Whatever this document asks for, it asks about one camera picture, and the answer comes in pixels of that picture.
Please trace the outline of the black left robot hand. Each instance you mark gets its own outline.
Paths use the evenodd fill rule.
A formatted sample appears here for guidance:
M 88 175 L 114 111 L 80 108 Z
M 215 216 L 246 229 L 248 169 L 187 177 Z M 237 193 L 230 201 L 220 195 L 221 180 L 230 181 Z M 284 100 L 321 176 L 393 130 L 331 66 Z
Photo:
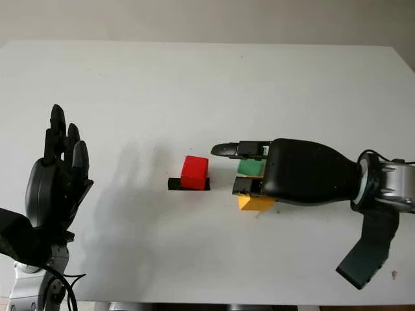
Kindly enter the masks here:
M 55 104 L 43 157 L 33 165 L 25 193 L 26 215 L 36 230 L 52 240 L 74 240 L 69 227 L 93 185 L 88 173 L 86 143 L 75 124 L 65 124 L 64 111 Z

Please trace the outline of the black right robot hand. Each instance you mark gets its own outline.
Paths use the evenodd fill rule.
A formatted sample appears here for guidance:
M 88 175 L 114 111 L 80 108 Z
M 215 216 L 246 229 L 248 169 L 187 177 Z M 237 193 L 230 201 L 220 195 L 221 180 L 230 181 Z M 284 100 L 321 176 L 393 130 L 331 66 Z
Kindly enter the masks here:
M 293 205 L 354 200 L 361 183 L 355 162 L 324 144 L 296 139 L 221 143 L 214 156 L 265 160 L 261 177 L 235 178 L 234 195 L 270 198 Z

